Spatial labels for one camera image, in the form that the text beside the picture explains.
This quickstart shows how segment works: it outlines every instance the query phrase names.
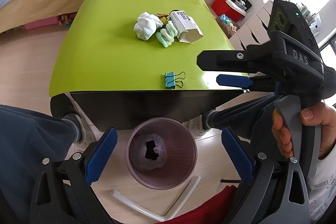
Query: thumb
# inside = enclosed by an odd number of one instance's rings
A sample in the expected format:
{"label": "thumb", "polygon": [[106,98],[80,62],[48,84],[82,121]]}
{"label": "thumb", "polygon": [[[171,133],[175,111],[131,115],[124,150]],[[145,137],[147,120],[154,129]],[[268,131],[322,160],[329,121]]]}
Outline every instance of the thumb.
{"label": "thumb", "polygon": [[336,127],[336,111],[335,108],[318,102],[301,111],[301,121],[306,126],[321,124],[334,128]]}

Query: plastic bag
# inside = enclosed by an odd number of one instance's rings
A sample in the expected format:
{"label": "plastic bag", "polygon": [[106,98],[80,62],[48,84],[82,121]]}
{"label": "plastic bag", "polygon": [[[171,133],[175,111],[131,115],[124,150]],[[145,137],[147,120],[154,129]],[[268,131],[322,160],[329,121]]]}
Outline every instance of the plastic bag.
{"label": "plastic bag", "polygon": [[139,171],[161,168],[166,163],[166,146],[157,134],[142,134],[134,138],[129,151],[132,165]]}

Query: green tabletop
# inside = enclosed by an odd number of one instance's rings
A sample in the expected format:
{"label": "green tabletop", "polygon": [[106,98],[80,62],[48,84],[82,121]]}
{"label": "green tabletop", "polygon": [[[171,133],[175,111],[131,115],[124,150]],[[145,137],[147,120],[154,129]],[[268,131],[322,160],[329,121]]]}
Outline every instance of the green tabletop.
{"label": "green tabletop", "polygon": [[[143,13],[184,10],[204,37],[168,48],[155,35],[137,38],[133,27]],[[73,91],[163,90],[165,72],[184,71],[183,90],[221,89],[218,72],[196,65],[203,50],[233,49],[204,0],[85,0],[63,42],[49,95]]]}

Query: human hand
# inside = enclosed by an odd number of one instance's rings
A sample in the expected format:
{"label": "human hand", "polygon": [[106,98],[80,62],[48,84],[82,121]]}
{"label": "human hand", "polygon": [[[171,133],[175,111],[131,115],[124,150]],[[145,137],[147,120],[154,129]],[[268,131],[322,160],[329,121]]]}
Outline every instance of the human hand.
{"label": "human hand", "polygon": [[[312,107],[305,108],[300,114],[302,124],[306,126],[316,126],[321,124],[321,145],[319,158],[329,154],[336,143],[336,110],[322,102],[318,102]],[[284,126],[281,115],[274,110],[272,133],[277,140],[278,148],[281,154],[286,157],[292,157],[292,142],[289,130]]]}

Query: white sneaker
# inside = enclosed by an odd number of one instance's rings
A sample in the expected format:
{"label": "white sneaker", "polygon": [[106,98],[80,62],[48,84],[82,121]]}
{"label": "white sneaker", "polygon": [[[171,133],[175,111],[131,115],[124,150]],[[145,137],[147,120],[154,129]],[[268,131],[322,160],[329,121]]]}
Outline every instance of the white sneaker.
{"label": "white sneaker", "polygon": [[76,118],[81,127],[82,138],[79,141],[74,142],[73,144],[80,150],[84,151],[90,143],[95,142],[100,139],[104,134],[98,130],[98,128],[90,121],[88,116],[84,111],[79,107],[77,102],[71,97],[69,92],[65,93],[68,96],[73,104],[75,110],[79,113],[80,117],[76,115]]}
{"label": "white sneaker", "polygon": [[211,128],[209,129],[203,128],[202,115],[194,119],[191,119],[187,122],[184,122],[183,125],[189,129],[194,139],[201,138],[205,133],[207,133],[211,129]]}

